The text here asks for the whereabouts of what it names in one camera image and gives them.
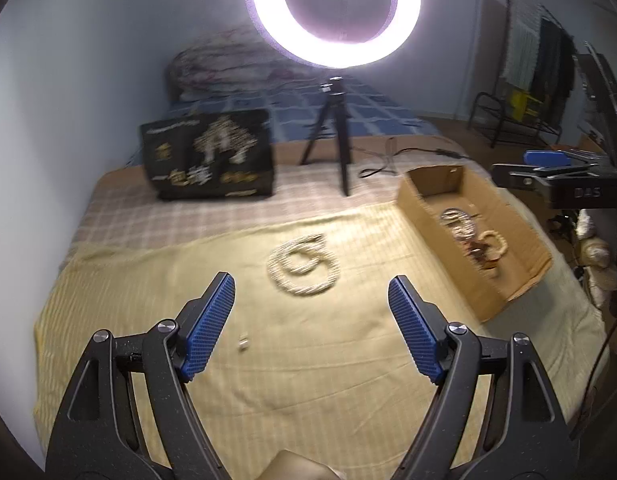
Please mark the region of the right hand white glove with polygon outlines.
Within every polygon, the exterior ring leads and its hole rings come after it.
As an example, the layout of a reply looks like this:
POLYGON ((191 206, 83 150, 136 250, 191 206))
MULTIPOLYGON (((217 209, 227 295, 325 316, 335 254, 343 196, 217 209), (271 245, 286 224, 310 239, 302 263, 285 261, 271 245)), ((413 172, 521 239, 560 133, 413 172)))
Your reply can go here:
POLYGON ((593 217, 586 209, 578 213, 575 234, 591 302, 602 310, 610 305, 613 292, 617 292, 617 266, 611 246, 598 236, 593 217))

